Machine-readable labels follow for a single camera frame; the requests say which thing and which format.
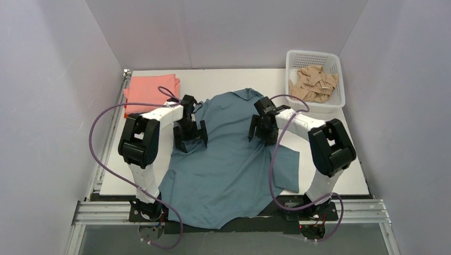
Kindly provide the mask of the grey-blue t shirt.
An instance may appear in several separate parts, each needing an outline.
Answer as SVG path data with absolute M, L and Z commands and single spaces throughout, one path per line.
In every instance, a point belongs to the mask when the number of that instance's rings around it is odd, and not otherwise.
M 206 100 L 195 114 L 207 128 L 207 147 L 187 142 L 187 153 L 174 149 L 161 184 L 162 200 L 171 205 L 168 219 L 220 229 L 239 217 L 257 216 L 275 195 L 299 191 L 299 152 L 285 146 L 248 141 L 254 104 L 262 95 L 251 88 Z

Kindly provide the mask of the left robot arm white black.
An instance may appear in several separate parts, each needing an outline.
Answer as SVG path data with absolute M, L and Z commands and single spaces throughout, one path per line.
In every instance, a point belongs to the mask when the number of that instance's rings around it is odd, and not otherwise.
M 193 117 L 201 104 L 191 95 L 185 95 L 180 103 L 169 99 L 164 107 L 144 114 L 129 114 L 118 146 L 118 153 L 129 166 L 136 197 L 130 200 L 132 208 L 150 220 L 156 219 L 162 209 L 160 191 L 153 170 L 158 154 L 160 131 L 173 127 L 175 148 L 187 153 L 187 141 L 203 141 L 207 145 L 208 135 L 205 121 L 196 122 Z

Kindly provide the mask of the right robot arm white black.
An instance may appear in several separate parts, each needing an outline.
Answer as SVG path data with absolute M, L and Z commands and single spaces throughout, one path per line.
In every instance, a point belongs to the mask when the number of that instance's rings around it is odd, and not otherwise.
M 268 97 L 259 99 L 254 106 L 257 114 L 252 117 L 248 139 L 257 137 L 277 151 L 282 135 L 289 131 L 310 144 L 316 168 L 301 206 L 289 208 L 282 205 L 271 188 L 273 202 L 282 211 L 320 216 L 334 196 L 332 190 L 339 177 L 357 157 L 343 123 L 336 118 L 329 121 L 311 118 L 303 115 L 302 110 L 293 110 L 286 105 L 276 106 Z

